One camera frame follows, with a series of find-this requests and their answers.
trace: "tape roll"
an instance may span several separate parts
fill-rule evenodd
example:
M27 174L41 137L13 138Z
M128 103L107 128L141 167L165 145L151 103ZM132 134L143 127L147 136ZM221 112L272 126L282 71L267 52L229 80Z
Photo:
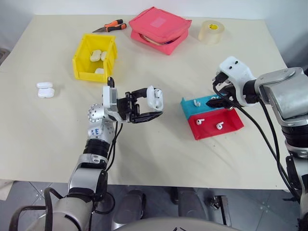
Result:
M203 22L198 39L206 45L218 43L225 30L225 26L217 21L208 20Z

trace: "orange handle pliers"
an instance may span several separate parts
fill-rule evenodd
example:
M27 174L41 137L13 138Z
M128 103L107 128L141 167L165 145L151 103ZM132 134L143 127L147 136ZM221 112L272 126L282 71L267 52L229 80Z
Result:
M110 32L113 30L123 30L126 28L126 23L123 23L122 19L114 20L113 22L109 24L105 24L103 27L94 30L92 33L97 32Z

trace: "white table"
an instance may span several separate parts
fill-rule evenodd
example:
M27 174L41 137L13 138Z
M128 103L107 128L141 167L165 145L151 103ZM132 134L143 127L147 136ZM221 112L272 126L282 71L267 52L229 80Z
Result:
M72 57L84 33L132 16L35 16L0 67L0 178L67 182L82 153L87 111L102 101L102 84L75 80ZM119 96L149 85L164 93L164 114L143 124L125 124L110 170L110 184L213 188L285 189L275 160L256 127L195 141L180 101L213 93L211 79L226 57L245 62L258 77L285 64L264 21L218 19L226 31L218 45L197 40L205 18L193 18L189 36L171 56L130 39L131 28L114 31L118 59L113 78ZM56 95L37 97L36 83L52 81ZM145 101L141 110L147 111ZM272 141L259 105L246 110ZM281 128L273 120L281 148Z

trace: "yellow plastic bin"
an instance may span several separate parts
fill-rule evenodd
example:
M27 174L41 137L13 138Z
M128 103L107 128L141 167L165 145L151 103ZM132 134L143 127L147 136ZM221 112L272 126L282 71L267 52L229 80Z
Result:
M76 79L87 81L107 82L112 74L115 59L117 57L115 36L85 34L79 44L79 47L73 57L73 69ZM90 61L90 55L93 50L106 51L107 55L104 61ZM104 74L95 74L97 68L103 68Z

